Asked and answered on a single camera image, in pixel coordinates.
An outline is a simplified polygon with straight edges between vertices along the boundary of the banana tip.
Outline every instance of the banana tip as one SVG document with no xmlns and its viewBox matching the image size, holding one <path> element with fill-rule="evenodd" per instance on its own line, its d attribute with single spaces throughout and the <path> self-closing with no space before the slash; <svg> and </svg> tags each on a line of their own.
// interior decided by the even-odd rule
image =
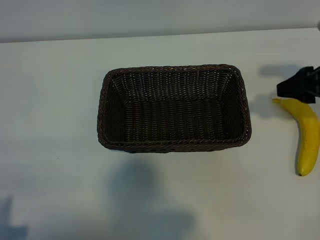
<svg viewBox="0 0 320 240">
<path fill-rule="evenodd" d="M 275 104 L 279 104 L 279 103 L 281 103 L 281 99 L 280 98 L 272 98 L 272 102 Z"/>
</svg>

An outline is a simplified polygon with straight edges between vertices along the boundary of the basket rim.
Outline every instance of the basket rim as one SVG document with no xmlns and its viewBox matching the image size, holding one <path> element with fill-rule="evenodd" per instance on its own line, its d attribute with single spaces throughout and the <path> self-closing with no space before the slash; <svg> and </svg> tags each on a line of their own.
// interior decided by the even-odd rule
<svg viewBox="0 0 320 240">
<path fill-rule="evenodd" d="M 156 141 L 111 141 L 107 137 L 107 135 L 101 131 L 102 126 L 104 126 L 104 121 L 99 119 L 103 119 L 103 111 L 102 106 L 106 104 L 105 95 L 103 95 L 103 90 L 105 93 L 108 92 L 108 88 L 110 86 L 110 81 L 112 80 L 112 77 L 116 74 L 125 74 L 125 73 L 136 73 L 136 72 L 145 72 L 145 73 L 156 73 L 159 70 L 167 71 L 167 72 L 175 72 L 179 70 L 180 72 L 193 72 L 198 70 L 230 70 L 233 74 L 235 74 L 235 78 L 237 79 L 237 84 L 241 88 L 241 98 L 242 101 L 240 101 L 240 105 L 243 109 L 243 120 L 245 123 L 245 130 L 243 131 L 243 134 L 241 136 L 235 137 L 235 138 L 228 138 L 228 139 L 179 139 L 179 140 L 156 140 Z M 228 64 L 204 64 L 204 65 L 184 65 L 184 66 L 142 66 L 142 67 L 130 67 L 130 68 L 117 68 L 109 71 L 105 78 L 103 79 L 100 99 L 99 99 L 99 108 L 98 108 L 98 124 L 97 124 L 97 133 L 98 133 L 98 140 L 99 142 L 106 148 L 125 148 L 126 146 L 130 146 L 131 148 L 133 145 L 135 147 L 143 148 L 148 147 L 152 145 L 163 145 L 167 147 L 172 146 L 181 146 L 186 144 L 234 144 L 235 146 L 242 146 L 245 143 L 249 141 L 252 134 L 251 129 L 251 120 L 250 120 L 250 111 L 249 111 L 249 105 L 248 100 L 246 96 L 246 89 L 244 80 L 242 78 L 240 70 L 233 66 Z"/>
</svg>

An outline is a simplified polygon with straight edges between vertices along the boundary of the wicker basket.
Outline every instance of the wicker basket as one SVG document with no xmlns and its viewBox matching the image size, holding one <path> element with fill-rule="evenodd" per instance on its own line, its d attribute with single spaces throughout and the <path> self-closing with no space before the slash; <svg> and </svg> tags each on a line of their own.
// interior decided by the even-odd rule
<svg viewBox="0 0 320 240">
<path fill-rule="evenodd" d="M 244 81 L 230 65 L 120 68 L 104 78 L 99 142 L 129 153 L 215 151 L 251 136 Z"/>
</svg>

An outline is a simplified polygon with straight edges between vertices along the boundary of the white table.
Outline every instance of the white table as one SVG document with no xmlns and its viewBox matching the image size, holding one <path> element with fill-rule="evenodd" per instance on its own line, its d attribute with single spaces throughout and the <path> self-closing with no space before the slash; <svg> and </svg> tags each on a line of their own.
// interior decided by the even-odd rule
<svg viewBox="0 0 320 240">
<path fill-rule="evenodd" d="M 320 64 L 319 43 L 309 28 L 0 44 L 0 197 L 13 197 L 0 224 L 27 225 L 28 240 L 318 240 L 320 164 L 295 175 L 297 124 L 271 98 Z M 99 144 L 108 71 L 202 64 L 240 69 L 249 143 L 168 154 Z"/>
</svg>

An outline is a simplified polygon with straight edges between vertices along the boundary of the basket bottom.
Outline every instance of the basket bottom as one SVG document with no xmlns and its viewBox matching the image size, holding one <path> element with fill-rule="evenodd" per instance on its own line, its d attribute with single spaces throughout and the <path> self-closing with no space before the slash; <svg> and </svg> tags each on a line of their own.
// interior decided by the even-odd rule
<svg viewBox="0 0 320 240">
<path fill-rule="evenodd" d="M 227 137 L 222 104 L 216 99 L 141 101 L 125 107 L 126 142 Z"/>
</svg>

